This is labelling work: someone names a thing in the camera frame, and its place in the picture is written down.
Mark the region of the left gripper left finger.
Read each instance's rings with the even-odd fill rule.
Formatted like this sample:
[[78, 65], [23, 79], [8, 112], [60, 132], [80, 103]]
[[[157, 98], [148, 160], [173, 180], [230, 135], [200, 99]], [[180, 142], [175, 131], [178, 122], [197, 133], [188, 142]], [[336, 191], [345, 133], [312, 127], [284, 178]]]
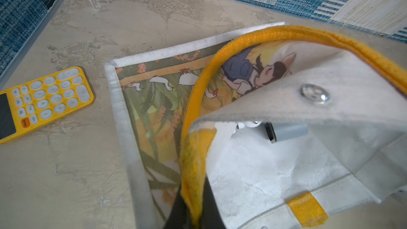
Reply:
[[190, 228], [191, 220], [189, 209], [181, 196], [181, 187], [179, 187], [170, 216], [167, 219], [163, 229], [190, 229]]

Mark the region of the white canvas tote bag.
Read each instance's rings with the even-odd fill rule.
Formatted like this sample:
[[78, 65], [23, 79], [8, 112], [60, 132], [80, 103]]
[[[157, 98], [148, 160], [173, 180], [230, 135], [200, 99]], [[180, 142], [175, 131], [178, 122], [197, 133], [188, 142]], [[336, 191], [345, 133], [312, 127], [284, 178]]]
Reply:
[[307, 229], [407, 189], [407, 73], [270, 23], [105, 65], [138, 229]]

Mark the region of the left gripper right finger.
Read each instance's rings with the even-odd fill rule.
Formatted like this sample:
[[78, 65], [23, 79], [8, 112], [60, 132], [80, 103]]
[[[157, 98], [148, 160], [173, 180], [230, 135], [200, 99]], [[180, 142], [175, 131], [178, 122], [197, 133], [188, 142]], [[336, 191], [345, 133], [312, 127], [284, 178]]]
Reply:
[[205, 178], [203, 188], [202, 214], [200, 218], [201, 229], [226, 229], [219, 213], [208, 178]]

